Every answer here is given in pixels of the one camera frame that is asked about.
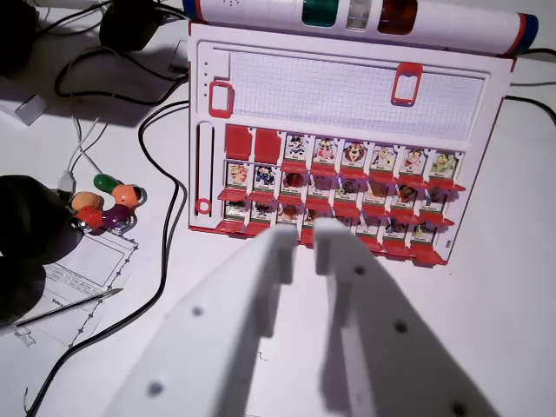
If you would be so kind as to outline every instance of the hole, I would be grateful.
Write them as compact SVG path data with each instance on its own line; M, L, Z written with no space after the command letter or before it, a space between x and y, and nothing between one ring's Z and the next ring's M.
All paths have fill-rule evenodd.
M156 397L164 391L164 385L159 381L153 381L147 387L147 394L151 397Z
M200 317L200 316L202 316L205 312L204 312L204 310L202 309L202 307L196 306L196 307L193 307L193 310L191 310L191 313L193 313L193 315L194 315L195 317Z
M405 334L409 331L409 328L407 327L407 324L402 320L396 320L394 322L394 329L395 329L396 332L401 333L401 334Z
M457 415L457 417L464 417L467 415L467 407L461 404L460 402L454 402L450 406L453 415Z

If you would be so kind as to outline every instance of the character card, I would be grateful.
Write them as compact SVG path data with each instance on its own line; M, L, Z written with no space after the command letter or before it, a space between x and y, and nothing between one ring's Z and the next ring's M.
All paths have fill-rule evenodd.
M401 184L396 186L397 195L392 199L392 208L412 209L415 205L417 190Z
M454 152L437 153L434 157L433 166L428 176L432 178L447 178L451 180L458 166L458 160Z
M409 149L403 151L403 163L400 167L400 174L423 175L423 169L427 163L427 156L424 149Z
M346 168L363 168L367 151L362 143L347 142L341 156L341 166Z
M340 186L336 190L334 200L337 202L355 202L359 192L359 183L356 180L348 180L344 177L338 179Z
M352 219L351 217L344 217L343 215L337 215L336 220L347 228L351 228L351 223L354 219Z
M301 195L303 190L303 175L297 173L282 173L280 194Z
M304 136L286 136L284 161L304 162L307 160L309 141Z
M386 197L388 196L388 186L378 182L368 182L367 191L363 195L363 204L372 204L374 206L384 206Z
M259 223L270 223L270 206L260 202L252 202L251 221Z
M371 155L371 170L392 172L396 155L393 146L375 145Z
M278 207L278 217L276 222L297 224L297 217L300 215L299 208L289 204L280 204Z
M224 202L224 218L229 220L245 220L245 202Z
M338 147L334 140L326 137L317 138L314 141L313 163L321 163L324 165L334 165Z
M359 219L359 224L355 230L356 235L364 235L369 237L376 237L379 234L379 227L381 226L381 219L362 215Z
M227 162L226 187L233 189L247 188L248 169L244 163Z
M390 219L390 223L384 230L384 239L391 239L395 241L406 240L407 225L405 223L398 223L396 219Z
M436 235L436 227L427 222L417 224L411 234L411 242L433 244L434 236Z
M322 175L312 175L309 177L309 187L307 197L320 198L327 200L332 188L332 178Z
M253 181L253 191L262 191L263 193L275 192L275 181L277 177L275 167L255 166L255 179Z
M442 213L446 204L448 194L444 189L435 187L425 190L425 198L420 205L420 211L430 211L432 213Z

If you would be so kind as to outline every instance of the black object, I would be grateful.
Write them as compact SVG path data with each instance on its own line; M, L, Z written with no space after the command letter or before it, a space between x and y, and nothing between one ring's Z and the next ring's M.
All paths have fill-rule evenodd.
M0 74L19 70L35 40L36 11L24 0L0 0Z
M55 261L81 238L58 195L30 176L0 176L0 201L0 252L7 259Z
M101 44L113 50L142 50L163 17L152 0L114 0L101 23Z

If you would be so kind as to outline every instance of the black cable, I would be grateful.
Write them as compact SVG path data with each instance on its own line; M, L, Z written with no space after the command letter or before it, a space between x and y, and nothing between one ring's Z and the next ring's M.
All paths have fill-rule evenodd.
M523 103L530 103L534 104L535 106L540 107L543 109L548 115L553 119L553 123L556 125L556 113L552 110L549 106L544 103L541 103L537 100L533 100L532 98L525 98L525 97L517 97L517 96L505 96L505 100L514 100L515 102L523 102Z
M30 409L27 413L27 417L33 417L33 416L36 415L39 407L41 406L41 403L43 402L44 396L46 395L46 392L49 389L50 383L54 380L54 378L56 377L57 372L60 370L62 365L69 358L71 358L74 354L82 351L83 349L88 348L89 346L94 345L95 343L97 343L99 341L102 341L102 340L106 339L107 337L110 337L111 335L113 335L117 331L125 328L130 323L132 323L133 321L135 321L139 317L141 317L144 313L149 311L149 309L151 307L153 307L155 305L155 303L158 301L158 299L160 299L160 297L162 296L162 293L164 292L164 289L165 289L165 286L166 286L166 277L167 277L167 273L168 273L168 260L169 260L169 244L171 243L171 240L169 240L169 223L170 223L170 218L172 216L172 211L174 210L175 201L177 200L177 196L178 196L178 193L179 193L179 190L180 190L181 183L174 176L172 176L166 170L164 170L150 156L149 151L145 147L143 135L144 135L145 130L150 126L151 122L153 122L154 119L158 115L160 115L164 110L171 109L171 108L177 107L177 106L183 106L183 105L189 106L189 101L186 100L186 101L181 101L181 102L175 102L175 103L171 103L171 104L168 104L166 106L161 107L160 109L155 111L152 115L150 115L149 117L147 117L143 121L143 123L139 127L139 133L138 133L138 135L139 135L139 145L141 146L141 149L142 149L145 157L149 160L150 163L153 164L153 166L161 174L163 174L164 176L169 178L174 183L174 193L173 193L172 198L170 200L170 204L168 206L168 212L166 213L166 218L164 220L164 226L162 228L162 256L161 256L161 258L162 258L162 261L161 261L162 265L161 266L162 267L161 267L160 284L158 286L158 289L156 290L155 295L153 295L153 297L150 300L148 300L145 304L143 304L136 311L134 311L133 313L131 313L130 315L128 315L124 319L120 320L118 323L113 324L109 328L105 328L102 332L89 337L86 341L82 341L81 343L76 344L74 347L70 347L60 357L60 359L58 359L58 361L56 362L56 364L54 365L54 367L50 371L48 377L46 378L46 380L43 383L43 386L41 387L40 391L36 395L36 398L33 401L33 405L30 407ZM174 229L175 225L179 221L179 214L180 214L180 212L178 212L178 215L175 217L171 229Z
M96 10L96 9L100 9L100 8L102 8L103 6L106 6L107 4L110 4L110 3L112 3L111 0L106 1L106 2L102 2L102 3L99 3L99 4L93 4L92 6L88 7L88 8L85 9L85 10L81 10L81 11L78 11L77 13L72 14L72 15L68 15L68 16L66 16L66 17L63 17L63 18L61 18L60 20L54 22L53 24L47 26L46 28L44 28L44 29L42 29L42 30L39 30L39 31L35 34L35 39L39 38L40 36L44 35L44 34L47 33L47 32L50 32L50 31L53 30L55 27L60 26L62 23L66 22L66 21L68 21L68 20L70 20L70 19L73 19L74 17L79 17L79 16L82 16L82 15L86 15L86 14L89 13L90 11L93 11L93 10Z
M71 92L71 93L63 93L60 90L60 84L62 83L62 80L66 77L66 75L68 74L70 66L75 66L76 64L78 64L78 63L80 63L80 62L82 62L86 59L89 59L93 56L108 55L108 54L113 54L113 53L114 53L114 51L109 50L109 49L93 50L91 52L86 52L86 53L78 56L76 59L74 59L70 63L67 63L62 68L62 70L60 71L60 73L56 77L56 80L54 81L54 91L56 92L56 94L60 97L107 96L107 97L117 98L118 100L124 100L125 102L141 104L141 105L146 105L146 106L157 106L159 104L164 103L166 101L166 99L168 97L170 97L170 95L180 85L182 85L183 83L186 83L189 80L189 74L186 74L185 76L179 76L177 78L172 78L172 77L169 77L169 76L164 76L162 74L158 74L157 72L154 72L152 69L148 69L147 67L143 66L142 64L137 62L131 56L127 56L127 55L124 55L124 54L120 53L120 54L118 54L119 57L127 59L128 61L130 61L131 63L133 63L137 67L139 67L140 69L150 73L150 75L152 75L152 76L156 76L156 77L158 77L162 80L165 80L165 81L171 81L173 83L172 86L168 89L168 91L166 91L164 96L162 96L158 100L154 100L154 101L151 101L151 102L145 101L145 100L139 100L139 99L136 99L136 98L133 98L133 97L122 96L122 95L116 94L116 93L110 93L108 91L75 91L75 92Z

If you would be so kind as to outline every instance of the red plastic flap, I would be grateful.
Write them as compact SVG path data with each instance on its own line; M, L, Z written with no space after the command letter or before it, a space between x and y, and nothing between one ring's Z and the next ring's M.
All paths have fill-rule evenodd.
M360 235L358 237L373 252L382 252L382 245L379 243L379 241L376 239L376 237L370 237L370 236L364 236L364 235Z
M413 209L398 209L392 208L390 216L395 218L400 223L422 223L418 217L415 217Z
M253 135L247 126L226 125L226 157L247 161L251 155Z
M381 182L384 184L391 184L395 182L394 174L392 172L371 171L371 173L368 176L374 179L376 182Z
M347 168L340 167L340 174L350 180L366 180L367 175L363 172L363 168Z
M315 211L332 211L330 204L328 204L328 199L325 200L321 198L307 197L305 207Z
M422 175L404 175L400 174L397 181L399 184L405 184L414 189L422 189L427 186L427 183L423 179Z
M233 220L222 220L216 226L216 230L220 230L225 233L239 233L243 229L243 222L235 222Z
M342 217L353 217L358 219L361 211L355 206L354 202L334 202L334 212Z
M281 164L281 170L295 174L305 174L307 172L307 165L305 165L305 162L284 161Z
M279 194L278 195L278 202L282 204L287 204L290 206L299 206L303 204L301 197L298 195L287 195L287 194Z
M334 165L325 165L323 163L313 163L311 165L313 175L337 176L338 173L334 169Z
M466 188L454 183L452 180L447 180L446 178L430 178L428 180L427 186L429 188L439 187L441 189L452 189L455 191L465 191Z
M257 236L270 227L269 223L251 222L245 228L245 234L248 236Z
M421 211L419 213L419 220L421 223L430 222L434 224L440 224L443 226L453 226L455 224L454 222L448 220L440 213L429 213L428 211Z
M273 202L275 195L273 193L263 193L262 191L253 191L247 196L250 202Z
M404 241L394 241L390 239L384 239L382 246L390 255L406 256L406 257L411 256L411 251L406 246L406 243Z
M363 211L372 217L390 215L383 206L374 206L373 204L363 204Z
M417 261L431 265L446 265L440 255L436 253L432 245L423 245L419 243L411 244L411 253Z
M224 189L218 195L218 200L224 200L225 202L240 202L245 200L246 195L244 189Z
M255 137L255 162L276 165L280 156L281 138L277 130L257 129Z
M215 87L223 87L228 90L228 107L226 109L213 109L212 108L212 96L215 90ZM232 88L231 84L226 83L224 81L213 81L209 85L210 88L210 97L208 98L208 113L212 117L220 117L222 119L229 119L234 113L234 89Z
M313 246L313 229L312 228L302 228L301 229L301 245Z
M413 106L419 93L420 78L423 75L423 66L420 63L401 63L396 70L396 78L394 79L394 87L392 88L392 104L399 106ZM396 96L398 89L398 81L401 76L416 76L417 83L415 84L413 98L401 98Z

